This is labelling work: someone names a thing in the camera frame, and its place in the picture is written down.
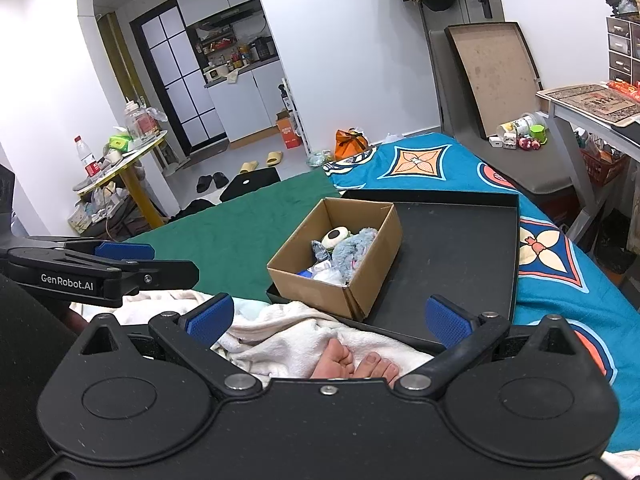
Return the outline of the black laptop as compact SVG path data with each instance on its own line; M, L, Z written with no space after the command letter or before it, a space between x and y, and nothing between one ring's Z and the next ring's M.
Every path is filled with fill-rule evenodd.
M219 200L221 203L225 203L278 182L280 182L280 176L278 170L274 167L238 174L226 186L224 192L220 194Z

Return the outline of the grey denim plush piece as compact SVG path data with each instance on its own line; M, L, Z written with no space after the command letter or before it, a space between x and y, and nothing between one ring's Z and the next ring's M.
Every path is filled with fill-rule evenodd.
M310 242L311 251L314 254L314 261L320 263L331 259L329 249L326 249L324 245L318 240L312 240Z

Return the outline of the orange bag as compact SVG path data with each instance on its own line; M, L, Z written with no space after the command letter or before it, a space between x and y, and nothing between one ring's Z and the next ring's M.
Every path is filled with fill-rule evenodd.
M369 149L369 141L362 130L350 128L335 133L334 159L339 162Z

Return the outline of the white kitchen cabinet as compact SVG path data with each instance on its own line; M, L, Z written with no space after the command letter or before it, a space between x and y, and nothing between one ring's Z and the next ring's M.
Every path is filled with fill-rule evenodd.
M206 84L230 142L276 125L277 114L284 109L279 89L283 79L282 64L274 58L243 68L235 82Z

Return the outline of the brown cardboard box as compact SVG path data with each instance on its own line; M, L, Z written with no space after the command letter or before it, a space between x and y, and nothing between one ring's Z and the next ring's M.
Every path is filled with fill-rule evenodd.
M375 303L401 239L393 204L325 198L267 269L282 297L361 321Z

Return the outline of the green lidded jar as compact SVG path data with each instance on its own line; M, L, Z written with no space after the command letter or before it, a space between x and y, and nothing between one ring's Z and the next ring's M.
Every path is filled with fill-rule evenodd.
M529 134L533 140L536 140L540 145L544 145L548 142L547 128L544 125L532 125L529 127Z

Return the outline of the black shallow tray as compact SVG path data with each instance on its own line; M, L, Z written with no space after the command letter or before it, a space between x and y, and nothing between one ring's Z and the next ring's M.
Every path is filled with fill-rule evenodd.
M513 193L349 190L325 198L267 264L277 302L300 301L339 321L437 353L427 299L442 296L481 314L513 314L520 203ZM306 278L312 240L330 229L375 228L378 237L346 287Z

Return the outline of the person bare foot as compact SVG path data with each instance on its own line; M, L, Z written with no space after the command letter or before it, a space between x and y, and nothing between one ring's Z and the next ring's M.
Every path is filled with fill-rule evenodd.
M376 352L356 363L352 350L337 339L329 340L314 368L311 379L382 378L391 387L400 376L400 368Z

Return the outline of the grey fluffy plush toy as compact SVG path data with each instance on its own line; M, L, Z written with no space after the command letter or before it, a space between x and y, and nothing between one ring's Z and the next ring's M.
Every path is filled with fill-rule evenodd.
M343 240L332 250L332 269L341 272L347 285L354 278L377 236L377 229L363 228L358 233L352 234L347 240Z

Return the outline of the water bottle red label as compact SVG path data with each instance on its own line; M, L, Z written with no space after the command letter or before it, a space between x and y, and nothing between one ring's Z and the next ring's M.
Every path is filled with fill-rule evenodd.
M101 167L96 160L96 156L93 155L93 152L86 142L82 140L81 136L76 136L75 145L81 166L84 167L86 174L88 174L89 178L96 177L101 172Z

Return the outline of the yellow side table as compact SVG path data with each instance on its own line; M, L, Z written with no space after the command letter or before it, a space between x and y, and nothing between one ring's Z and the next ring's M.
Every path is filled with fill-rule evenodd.
M150 140L145 141L141 148L137 148L126 154L115 166L106 170L100 176L93 177L87 185L78 188L75 193L79 197L84 196L87 193L93 192L96 188L107 184L108 181L120 177L120 180L122 180L122 183L125 185L129 195L138 206L142 217L148 222L150 228L152 230L160 228L165 224L164 218L152 204L148 193L142 188L142 184L134 172L134 163L163 143L166 136L166 130L157 133Z

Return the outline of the blue patterned blanket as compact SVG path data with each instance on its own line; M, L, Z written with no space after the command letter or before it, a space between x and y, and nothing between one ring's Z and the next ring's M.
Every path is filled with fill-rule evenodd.
M427 133L370 150L324 172L339 190L515 193L505 177L450 136ZM596 361L620 401L611 452L639 446L639 313L596 264L524 194L518 230L515 319L535 324L559 313Z

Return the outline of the white towel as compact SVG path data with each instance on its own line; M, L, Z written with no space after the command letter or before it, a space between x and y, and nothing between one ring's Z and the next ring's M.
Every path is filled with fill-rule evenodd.
M99 313L111 313L122 325L141 325L164 311L185 314L210 296L196 290L140 292L122 298L119 308L74 302L70 308L86 321ZM331 315L298 301L267 304L235 298L231 327L212 345L213 352L263 384L272 378L308 378L330 339L335 338L352 352L359 363L376 352L399 367L405 375L433 359L393 338L350 327Z

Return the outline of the white fluffy bag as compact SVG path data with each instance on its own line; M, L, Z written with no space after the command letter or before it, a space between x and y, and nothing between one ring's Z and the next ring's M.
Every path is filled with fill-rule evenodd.
M346 287L347 282L339 270L323 269L314 274L314 280L338 287Z

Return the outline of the red basket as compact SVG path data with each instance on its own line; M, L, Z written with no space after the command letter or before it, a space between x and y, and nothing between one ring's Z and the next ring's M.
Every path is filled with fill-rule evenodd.
M628 166L629 157L626 155L608 162L583 148L580 150L580 154L582 154L590 182L598 188L603 188L613 182Z

